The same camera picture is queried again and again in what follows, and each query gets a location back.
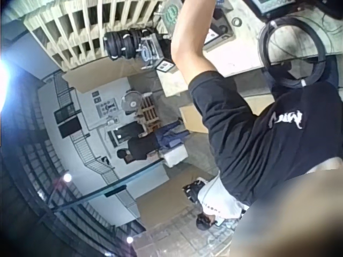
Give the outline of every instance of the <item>white shirt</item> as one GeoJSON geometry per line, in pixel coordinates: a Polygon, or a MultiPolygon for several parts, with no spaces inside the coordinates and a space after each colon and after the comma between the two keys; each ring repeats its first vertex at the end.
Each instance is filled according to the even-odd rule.
{"type": "Polygon", "coordinates": [[[249,208],[227,192],[221,182],[220,173],[199,191],[198,200],[203,206],[203,212],[215,215],[216,219],[239,218],[242,209],[249,208]]]}

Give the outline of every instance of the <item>cardboard box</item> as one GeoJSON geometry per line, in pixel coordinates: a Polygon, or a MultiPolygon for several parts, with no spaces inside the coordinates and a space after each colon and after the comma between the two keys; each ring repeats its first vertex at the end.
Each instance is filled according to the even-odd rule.
{"type": "MultiPolygon", "coordinates": [[[[271,94],[249,96],[244,99],[256,115],[259,115],[268,105],[274,102],[271,94]]],[[[180,107],[180,112],[187,130],[208,133],[208,129],[204,126],[200,113],[193,104],[180,107]]]]}

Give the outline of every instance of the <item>black cap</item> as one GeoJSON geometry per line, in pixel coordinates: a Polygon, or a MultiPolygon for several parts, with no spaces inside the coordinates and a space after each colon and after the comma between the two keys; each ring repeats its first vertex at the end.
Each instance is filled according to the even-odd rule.
{"type": "Polygon", "coordinates": [[[204,214],[200,213],[198,214],[197,220],[196,220],[196,226],[198,229],[202,231],[206,231],[210,229],[212,226],[210,219],[204,214]]]}

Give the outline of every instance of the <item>cardboard sheet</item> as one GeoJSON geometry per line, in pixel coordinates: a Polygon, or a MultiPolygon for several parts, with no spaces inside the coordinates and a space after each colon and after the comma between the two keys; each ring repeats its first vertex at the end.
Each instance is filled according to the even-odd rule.
{"type": "Polygon", "coordinates": [[[120,58],[113,62],[106,57],[68,71],[63,79],[70,87],[85,93],[114,80],[145,72],[141,67],[143,63],[139,59],[120,58]]]}

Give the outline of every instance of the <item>wooden shelf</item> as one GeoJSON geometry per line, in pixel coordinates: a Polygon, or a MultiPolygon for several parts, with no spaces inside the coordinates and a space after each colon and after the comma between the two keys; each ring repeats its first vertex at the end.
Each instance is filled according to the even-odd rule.
{"type": "Polygon", "coordinates": [[[157,24],[165,0],[56,0],[26,15],[24,25],[63,71],[107,55],[105,32],[157,24]]]}

